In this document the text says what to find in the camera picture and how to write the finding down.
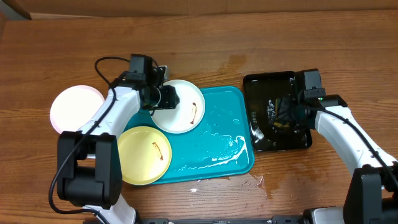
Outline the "green yellow sponge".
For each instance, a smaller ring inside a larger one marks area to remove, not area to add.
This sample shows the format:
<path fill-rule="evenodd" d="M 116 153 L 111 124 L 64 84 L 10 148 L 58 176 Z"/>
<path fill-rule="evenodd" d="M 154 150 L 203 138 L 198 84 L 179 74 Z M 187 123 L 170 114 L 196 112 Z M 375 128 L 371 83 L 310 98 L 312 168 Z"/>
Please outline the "green yellow sponge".
<path fill-rule="evenodd" d="M 290 123 L 288 121 L 274 121 L 273 125 L 277 128 L 289 128 Z"/>

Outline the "white plate with stain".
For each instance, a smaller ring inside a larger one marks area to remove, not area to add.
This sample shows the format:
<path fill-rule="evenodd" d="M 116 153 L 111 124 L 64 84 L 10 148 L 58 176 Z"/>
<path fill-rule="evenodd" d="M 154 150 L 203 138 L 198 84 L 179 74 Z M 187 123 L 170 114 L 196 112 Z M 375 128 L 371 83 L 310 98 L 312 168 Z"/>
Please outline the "white plate with stain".
<path fill-rule="evenodd" d="M 102 94 L 91 86 L 77 85 L 63 90 L 50 108 L 50 122 L 58 133 L 77 131 L 104 103 Z"/>

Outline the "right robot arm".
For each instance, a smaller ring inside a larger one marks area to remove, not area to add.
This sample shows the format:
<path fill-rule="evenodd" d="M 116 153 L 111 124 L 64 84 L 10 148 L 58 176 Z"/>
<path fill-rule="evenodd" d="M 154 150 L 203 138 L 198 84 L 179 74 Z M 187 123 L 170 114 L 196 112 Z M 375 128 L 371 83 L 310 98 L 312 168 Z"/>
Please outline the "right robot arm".
<path fill-rule="evenodd" d="M 316 130 L 351 174 L 343 206 L 307 209 L 299 222 L 397 223 L 397 159 L 371 139 L 340 95 L 326 94 L 317 69 L 295 72 L 289 83 L 271 123 Z"/>

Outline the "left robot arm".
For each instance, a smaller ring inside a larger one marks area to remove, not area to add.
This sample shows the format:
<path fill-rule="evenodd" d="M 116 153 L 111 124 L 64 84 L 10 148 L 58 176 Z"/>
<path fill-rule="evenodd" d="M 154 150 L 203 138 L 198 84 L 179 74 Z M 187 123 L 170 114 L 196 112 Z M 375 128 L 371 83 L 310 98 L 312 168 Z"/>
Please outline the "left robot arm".
<path fill-rule="evenodd" d="M 131 54 L 129 68 L 107 81 L 108 95 L 77 131 L 64 131 L 57 143 L 57 172 L 50 184 L 50 208 L 62 215 L 91 213 L 100 223 L 141 223 L 121 195 L 118 138 L 140 110 L 174 109 L 180 98 L 165 85 L 169 68 L 152 57 Z"/>

